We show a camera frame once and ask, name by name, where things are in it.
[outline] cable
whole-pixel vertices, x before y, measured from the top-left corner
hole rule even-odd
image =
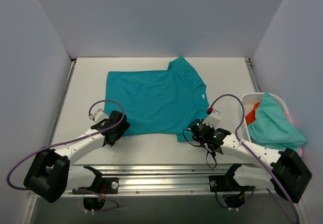
[[[202,147],[202,145],[194,145],[193,143],[189,142],[189,141],[187,140],[187,138],[186,138],[185,134],[184,134],[184,131],[186,131],[186,132],[190,132],[190,131],[189,131],[189,130],[187,130],[187,129],[184,129],[184,130],[182,131],[182,133],[183,133],[183,137],[185,138],[185,140],[186,140],[189,144],[191,144],[193,147]]]
[[[219,100],[221,99],[222,97],[225,97],[225,96],[231,96],[233,98],[235,98],[236,100],[238,100],[239,104],[241,105],[241,109],[242,109],[242,118],[241,118],[241,121],[239,123],[239,125],[237,126],[236,130],[235,130],[235,135],[237,137],[237,139],[239,140],[239,142],[241,142],[241,145],[244,146],[250,153],[252,156],[255,157],[255,159],[264,167],[264,169],[270,174],[270,176],[273,178],[273,180],[276,182],[276,184],[279,186],[279,188],[282,190],[283,194],[285,195],[285,197],[287,198],[288,202],[290,203],[292,209],[293,209],[293,212],[295,213],[295,216],[296,216],[296,222],[294,222],[291,217],[288,215],[286,209],[282,206],[280,200],[271,193],[271,191],[269,189],[267,189],[267,191],[271,194],[271,196],[273,197],[274,201],[277,203],[277,205],[281,208],[282,212],[286,215],[286,217],[288,218],[288,220],[291,222],[291,223],[294,223],[294,224],[300,224],[300,219],[299,219],[299,214],[298,214],[298,211],[291,199],[291,197],[288,195],[287,191],[285,190],[284,186],[280,183],[280,181],[277,179],[277,177],[272,173],[272,170],[243,142],[243,140],[238,136],[238,130],[239,128],[242,126],[243,124],[243,121],[244,121],[244,116],[245,116],[245,111],[244,111],[244,107],[243,107],[243,103],[241,102],[241,100],[236,97],[235,95],[233,94],[223,94],[221,96],[219,96],[218,98],[216,98],[213,103],[211,104],[210,107],[213,107],[213,105]]]
[[[256,190],[256,188],[253,188],[253,190],[251,191],[251,193],[250,193],[250,195],[249,195],[248,199],[246,199],[246,198],[245,198],[245,202],[244,202],[241,206],[239,206],[239,209],[240,209],[240,208],[242,208],[242,207],[244,207],[244,206],[245,206],[245,205],[246,205],[246,204],[251,200],[251,197],[253,196],[253,194],[254,194],[255,190]],[[227,195],[226,197],[224,197],[224,198],[223,198],[223,201],[224,201],[224,203],[225,203],[227,206],[223,206],[223,205],[219,202],[218,193],[217,193],[217,185],[216,185],[216,184],[215,184],[215,186],[214,186],[214,192],[216,193],[217,203],[219,204],[219,206],[221,206],[221,207],[223,207],[223,208],[228,208],[228,207],[235,208],[235,207],[229,206],[229,205],[226,203],[226,199],[227,199],[227,198],[230,198],[230,197],[234,197],[234,196],[238,197],[238,196],[242,195],[242,193],[244,193],[244,191],[241,191],[241,192],[240,192],[240,194],[238,194],[238,195]]]
[[[107,186],[106,186],[106,185],[104,185],[104,186],[102,187],[102,189],[101,189],[101,191],[100,191],[100,194],[101,194],[101,195],[103,195],[103,192],[106,190],[106,188],[107,188]]]
[[[99,197],[101,197],[102,199],[105,199],[107,201],[110,201],[112,203],[114,203],[116,206],[113,206],[113,207],[109,207],[109,208],[106,208],[106,209],[101,209],[101,210],[94,210],[93,212],[104,212],[104,211],[109,211],[109,210],[113,210],[113,209],[117,209],[120,207],[120,204],[118,202],[116,202],[115,200],[112,200],[110,198],[107,198],[106,196],[102,195],[102,194],[99,194],[99,193],[95,193],[93,191],[89,191],[89,190],[85,190],[85,189],[78,189],[78,190],[81,190],[87,194],[92,194],[92,195],[97,195]]]
[[[83,137],[79,137],[79,138],[76,138],[76,139],[73,139],[73,140],[70,140],[70,141],[61,142],[61,143],[57,143],[57,144],[54,144],[54,145],[51,145],[51,146],[43,147],[43,148],[41,148],[41,149],[39,149],[39,150],[37,150],[37,151],[34,151],[33,153],[31,153],[31,154],[27,155],[26,157],[24,157],[24,158],[23,158],[22,160],[20,160],[18,163],[16,163],[16,164],[15,164],[15,165],[14,165],[14,166],[9,170],[9,172],[8,172],[8,174],[7,174],[7,179],[6,179],[6,180],[7,180],[7,184],[8,184],[11,188],[16,189],[16,190],[28,190],[27,188],[24,188],[24,187],[18,187],[18,186],[15,186],[15,185],[14,185],[14,184],[12,184],[12,183],[11,183],[11,181],[10,181],[10,177],[11,177],[11,174],[13,173],[13,171],[14,171],[14,170],[19,166],[19,165],[21,165],[24,161],[26,161],[27,159],[31,158],[32,156],[34,156],[34,155],[36,155],[36,154],[38,154],[38,153],[40,153],[40,152],[43,152],[43,151],[45,151],[45,150],[48,150],[48,149],[51,149],[51,148],[54,148],[54,147],[58,147],[58,146],[62,146],[62,145],[67,145],[67,144],[70,144],[70,143],[73,143],[73,142],[77,142],[77,141],[84,140],[84,139],[86,139],[86,138],[88,138],[88,137],[91,137],[91,136],[94,136],[94,135],[97,135],[97,134],[103,133],[103,132],[108,131],[108,130],[110,130],[110,129],[112,129],[112,128],[116,127],[117,125],[119,125],[119,124],[122,122],[123,118],[125,117],[125,110],[124,110],[124,108],[122,107],[122,105],[120,105],[119,103],[117,103],[117,102],[116,102],[116,101],[114,101],[114,100],[104,99],[104,100],[97,101],[96,103],[94,103],[94,104],[90,107],[90,110],[89,110],[89,116],[92,116],[92,114],[91,114],[91,110],[92,110],[92,108],[93,108],[95,105],[97,105],[97,104],[99,104],[99,103],[101,103],[101,102],[111,102],[111,103],[114,103],[114,104],[118,105],[118,106],[121,108],[122,116],[121,116],[120,120],[119,120],[117,123],[115,123],[114,125],[112,125],[112,126],[110,126],[110,127],[106,128],[106,129],[103,129],[103,130],[101,130],[101,131],[98,131],[98,132],[95,132],[95,133],[92,133],[92,134],[89,134],[89,135],[86,135],[86,136],[83,136]]]
[[[210,154],[210,152],[209,152],[209,151],[207,151],[207,153],[206,153],[206,157],[205,157],[206,164],[207,164],[207,166],[208,166],[210,169],[215,169],[215,168],[218,166],[218,162],[217,162],[216,158],[211,154],[211,156],[212,156],[212,158],[213,158],[214,162],[216,162],[216,165],[215,165],[214,167],[211,167],[211,166],[208,164],[208,161],[207,161],[207,156],[208,156],[209,154]]]
[[[228,205],[222,205],[222,204],[220,203],[219,198],[218,198],[218,192],[217,192],[217,185],[216,185],[216,184],[214,185],[214,192],[215,192],[215,194],[216,194],[216,200],[217,200],[217,203],[219,204],[219,206],[221,206],[221,207],[223,207],[223,208],[228,208],[228,207],[230,207],[230,206],[228,206]]]

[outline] light green cloth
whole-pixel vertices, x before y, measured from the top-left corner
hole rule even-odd
[[[256,120],[248,126],[250,137],[264,147],[298,152],[307,140],[286,118],[281,106],[268,93],[256,109]]]

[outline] white table surface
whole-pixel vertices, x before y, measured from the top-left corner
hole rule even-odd
[[[83,134],[93,121],[88,109],[105,99],[105,84],[109,71],[166,70],[175,58],[78,58],[58,126],[52,143],[74,139]],[[206,84],[209,104],[225,93],[241,97],[254,92],[243,58],[186,58]],[[104,109],[104,103],[93,109]],[[218,127],[234,131],[240,121],[238,102],[230,97],[220,99],[214,106],[222,114]],[[113,147],[97,149],[77,164],[89,165],[165,165],[205,164],[206,151],[188,143],[177,142],[176,135],[149,134],[122,137]],[[217,155],[218,164],[244,163],[230,156]]]

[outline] t-shirt sleeve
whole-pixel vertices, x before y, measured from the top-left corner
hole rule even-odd
[[[168,71],[177,71],[183,73],[197,74],[196,70],[185,60],[179,57],[168,64]]]

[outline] screw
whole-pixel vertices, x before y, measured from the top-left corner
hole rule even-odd
[[[211,180],[211,181],[210,181],[210,185],[211,185],[212,187],[214,187],[214,185],[216,185],[216,181],[215,181],[215,180]]]
[[[111,189],[116,190],[119,184],[117,182],[112,182],[111,183]]]

